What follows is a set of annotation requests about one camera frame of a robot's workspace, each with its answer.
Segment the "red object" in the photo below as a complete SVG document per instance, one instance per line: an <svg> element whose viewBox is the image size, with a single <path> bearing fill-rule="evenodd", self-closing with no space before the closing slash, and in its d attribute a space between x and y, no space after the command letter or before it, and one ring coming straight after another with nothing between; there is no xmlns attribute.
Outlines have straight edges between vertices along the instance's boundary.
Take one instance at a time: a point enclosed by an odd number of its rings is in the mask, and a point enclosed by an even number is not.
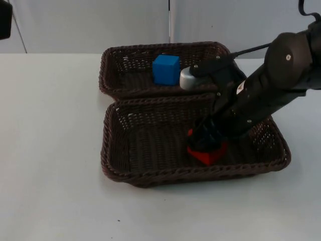
<svg viewBox="0 0 321 241"><path fill-rule="evenodd" d="M190 129L188 132L188 136L193 133L193 129ZM194 152L187 146L187 152L191 154L196 159L200 160L207 166L211 166L217 160L219 160L227 150L227 142L223 142L220 149L214 150L212 152Z"/></svg>

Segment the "white tabletop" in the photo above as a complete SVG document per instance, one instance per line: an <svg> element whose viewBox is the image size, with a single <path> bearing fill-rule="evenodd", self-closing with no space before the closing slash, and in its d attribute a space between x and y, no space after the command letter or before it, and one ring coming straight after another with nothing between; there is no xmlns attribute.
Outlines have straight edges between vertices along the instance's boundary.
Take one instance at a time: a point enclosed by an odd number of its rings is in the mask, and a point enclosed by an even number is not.
<svg viewBox="0 0 321 241"><path fill-rule="evenodd" d="M262 60L238 60L250 74ZM100 55L0 55L0 240L321 238L321 92L274 115L280 172L139 189L100 168Z"/></svg>

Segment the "blue block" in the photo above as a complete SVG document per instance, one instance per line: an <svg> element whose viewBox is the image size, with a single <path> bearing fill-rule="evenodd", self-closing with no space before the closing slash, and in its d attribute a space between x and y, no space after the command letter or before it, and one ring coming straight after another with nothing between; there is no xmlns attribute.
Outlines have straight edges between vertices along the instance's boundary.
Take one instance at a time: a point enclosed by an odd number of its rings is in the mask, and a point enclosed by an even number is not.
<svg viewBox="0 0 321 241"><path fill-rule="evenodd" d="M159 55L152 63L155 84L178 85L180 83L180 58L172 55Z"/></svg>

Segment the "white wall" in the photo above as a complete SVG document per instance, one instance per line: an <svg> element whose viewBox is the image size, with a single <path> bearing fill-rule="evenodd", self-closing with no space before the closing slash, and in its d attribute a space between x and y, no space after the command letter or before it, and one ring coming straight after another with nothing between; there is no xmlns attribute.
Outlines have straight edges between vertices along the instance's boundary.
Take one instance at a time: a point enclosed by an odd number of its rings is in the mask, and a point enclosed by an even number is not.
<svg viewBox="0 0 321 241"><path fill-rule="evenodd" d="M102 53L111 46L169 40L168 0L11 3L28 53Z"/></svg>
<svg viewBox="0 0 321 241"><path fill-rule="evenodd" d="M307 28L298 0L171 0L173 42L219 41L231 51L266 44L282 32ZM306 12L321 13L320 0L305 0ZM265 51L242 58L262 58Z"/></svg>
<svg viewBox="0 0 321 241"><path fill-rule="evenodd" d="M305 0L320 12L320 0ZM102 53L111 46L167 43L168 0L11 0L28 53ZM173 42L219 41L238 51L306 29L298 0L171 0ZM17 27L0 53L24 52ZM262 58L265 50L241 56Z"/></svg>

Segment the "brown wicker basket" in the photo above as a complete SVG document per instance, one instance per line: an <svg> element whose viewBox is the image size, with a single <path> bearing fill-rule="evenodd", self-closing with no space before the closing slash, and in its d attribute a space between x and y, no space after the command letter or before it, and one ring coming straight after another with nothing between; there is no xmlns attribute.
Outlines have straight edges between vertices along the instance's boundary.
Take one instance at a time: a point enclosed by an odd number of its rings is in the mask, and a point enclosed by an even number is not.
<svg viewBox="0 0 321 241"><path fill-rule="evenodd" d="M101 165L116 182L137 187L230 179L285 168L289 148L270 117L242 140L230 142L227 154L206 167L189 156L188 129L210 111L214 94L122 100L112 104L104 121Z"/></svg>
<svg viewBox="0 0 321 241"><path fill-rule="evenodd" d="M217 87L214 84L202 85L188 92L179 86L156 85L152 77L152 62L159 54L176 55L180 57L181 69L183 69L201 60L228 53L230 53L229 50L217 42L109 48L101 58L99 88L115 100L216 92Z"/></svg>

